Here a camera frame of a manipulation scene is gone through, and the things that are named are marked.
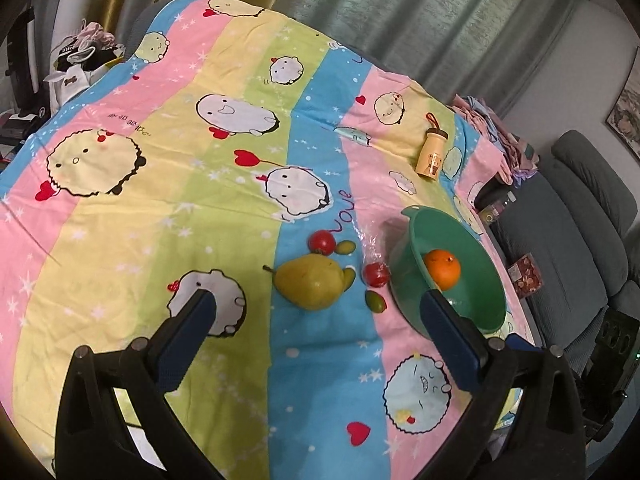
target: yellow cartoon character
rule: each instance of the yellow cartoon character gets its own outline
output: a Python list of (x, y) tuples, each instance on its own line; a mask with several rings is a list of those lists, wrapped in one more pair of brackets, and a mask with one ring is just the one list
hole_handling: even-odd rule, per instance
[(50, 180), (41, 184), (35, 198), (42, 202), (61, 189), (75, 196), (118, 195), (145, 164), (140, 147), (129, 137), (105, 130), (75, 132), (47, 157)]
[(207, 18), (216, 14), (226, 14), (227, 16), (257, 16), (264, 9), (256, 7), (240, 0), (209, 0), (209, 9), (202, 15)]
[(161, 32), (148, 32), (135, 52), (145, 63), (157, 63), (169, 49), (170, 41)]
[(396, 92), (382, 94), (373, 105), (382, 124), (400, 124), (404, 115), (404, 99)]

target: curtain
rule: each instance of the curtain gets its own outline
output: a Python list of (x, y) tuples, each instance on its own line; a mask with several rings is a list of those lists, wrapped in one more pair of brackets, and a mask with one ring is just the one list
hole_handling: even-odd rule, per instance
[[(96, 0), (96, 15), (105, 2)], [(115, 0), (110, 25), (125, 41), (159, 0)], [(420, 82), (448, 103), (484, 97), (504, 115), (551, 51), (579, 0), (245, 0), (271, 7)], [(40, 75), (46, 75), (58, 0), (33, 0)]]

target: yellow bottle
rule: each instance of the yellow bottle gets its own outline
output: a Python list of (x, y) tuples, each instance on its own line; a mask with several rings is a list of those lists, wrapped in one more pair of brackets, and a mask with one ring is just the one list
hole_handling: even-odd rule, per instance
[(420, 151), (415, 172), (436, 180), (440, 174), (444, 158), (444, 145), (449, 139), (449, 135), (440, 129), (438, 121), (432, 113), (427, 114), (427, 119), (434, 127), (427, 130), (427, 139)]

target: metal screw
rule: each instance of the metal screw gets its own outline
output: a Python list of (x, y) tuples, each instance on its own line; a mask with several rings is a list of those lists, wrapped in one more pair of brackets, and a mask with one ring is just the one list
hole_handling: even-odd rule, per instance
[(88, 353), (89, 353), (89, 347), (87, 345), (82, 345), (82, 346), (79, 346), (78, 348), (76, 348), (76, 351), (74, 352), (74, 355), (78, 359), (82, 359)]
[(549, 351), (553, 357), (562, 357), (562, 354), (564, 353), (558, 345), (551, 345), (549, 347)]
[(504, 341), (499, 337), (492, 337), (491, 339), (489, 339), (489, 348), (493, 348), (498, 352), (500, 350), (504, 350)]
[(146, 337), (137, 337), (131, 342), (131, 348), (140, 352), (141, 350), (146, 348), (146, 345), (149, 343), (149, 339)]

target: bottle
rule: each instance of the bottle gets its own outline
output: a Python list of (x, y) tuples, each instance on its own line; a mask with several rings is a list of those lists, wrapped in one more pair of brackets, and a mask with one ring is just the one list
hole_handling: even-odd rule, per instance
[(516, 196), (510, 191), (507, 195), (500, 200), (496, 200), (492, 204), (489, 204), (487, 207), (482, 209), (481, 212), (478, 213), (480, 219), (484, 224), (489, 225), (495, 222), (498, 219), (498, 216), (504, 211), (504, 209), (511, 203), (516, 201)]
[(424, 141), (424, 146), (420, 151), (415, 172), (437, 180), (442, 167), (444, 145), (449, 139), (449, 135), (440, 129), (438, 121), (431, 112), (426, 117), (433, 124), (433, 128), (427, 130), (427, 139)]

